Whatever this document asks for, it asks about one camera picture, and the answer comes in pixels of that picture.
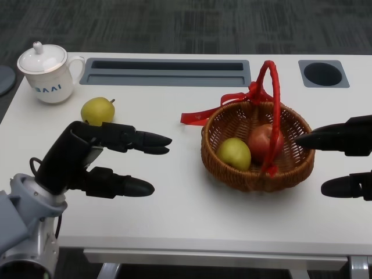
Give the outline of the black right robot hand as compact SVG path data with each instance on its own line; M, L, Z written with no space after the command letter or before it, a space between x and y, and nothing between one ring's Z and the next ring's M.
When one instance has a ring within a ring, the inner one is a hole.
M314 129L295 138L297 145L320 151L343 152L345 156L371 154L371 116L351 117L344 123ZM371 172L353 173L324 182L321 193L332 198L360 198L371 201Z

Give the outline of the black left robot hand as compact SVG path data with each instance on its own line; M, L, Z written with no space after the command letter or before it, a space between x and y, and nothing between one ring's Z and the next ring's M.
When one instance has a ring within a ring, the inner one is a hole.
M151 183L115 174L112 169L88 166L104 148L126 153L134 149L150 155L164 155L172 140L133 126L102 123L91 126L81 121L70 123L45 155L35 172L36 182L53 195L68 189L88 196L113 199L116 196L145 197L154 192Z

